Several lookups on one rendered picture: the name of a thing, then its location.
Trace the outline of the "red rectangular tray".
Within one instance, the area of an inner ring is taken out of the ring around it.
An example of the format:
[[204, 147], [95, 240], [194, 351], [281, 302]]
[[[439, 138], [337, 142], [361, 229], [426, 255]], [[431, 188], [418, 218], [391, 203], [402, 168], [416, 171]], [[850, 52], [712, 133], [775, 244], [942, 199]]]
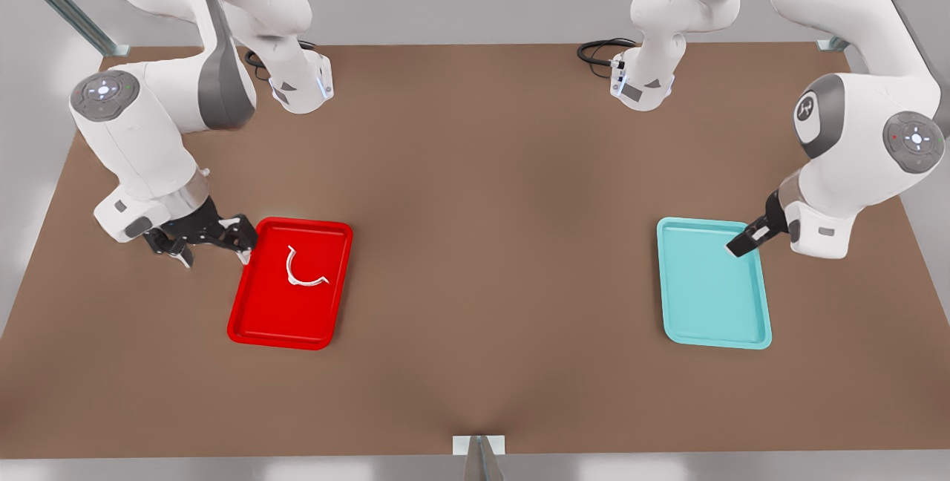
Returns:
[[[226, 328], [241, 344], [321, 350], [335, 333], [353, 231], [345, 223], [266, 217], [244, 266]], [[329, 284], [293, 286], [287, 280], [288, 245], [296, 250], [295, 277]]]

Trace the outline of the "teal rectangular tray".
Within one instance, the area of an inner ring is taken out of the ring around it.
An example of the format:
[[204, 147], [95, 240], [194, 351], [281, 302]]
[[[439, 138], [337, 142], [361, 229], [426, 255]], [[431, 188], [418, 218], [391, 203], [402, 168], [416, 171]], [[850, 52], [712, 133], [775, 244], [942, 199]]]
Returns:
[[773, 342], [757, 251], [733, 257], [731, 220], [665, 217], [656, 224], [663, 329], [678, 344], [764, 350]]

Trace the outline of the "white drainage pipe clamp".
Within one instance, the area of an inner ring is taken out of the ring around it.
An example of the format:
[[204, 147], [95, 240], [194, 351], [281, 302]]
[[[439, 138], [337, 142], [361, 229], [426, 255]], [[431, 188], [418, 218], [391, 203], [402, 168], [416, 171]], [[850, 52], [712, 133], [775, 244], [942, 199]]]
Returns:
[[287, 248], [288, 248], [288, 254], [287, 254], [287, 258], [285, 262], [285, 267], [286, 267], [286, 272], [287, 272], [287, 280], [289, 284], [293, 286], [311, 287], [311, 286], [319, 286], [322, 284], [330, 283], [329, 279], [326, 277], [319, 277], [319, 278], [313, 279], [312, 281], [302, 281], [301, 279], [296, 278], [294, 274], [294, 268], [292, 268], [292, 265], [294, 265], [294, 258], [296, 254], [298, 254], [298, 252], [296, 252], [295, 248], [292, 246], [288, 245]]

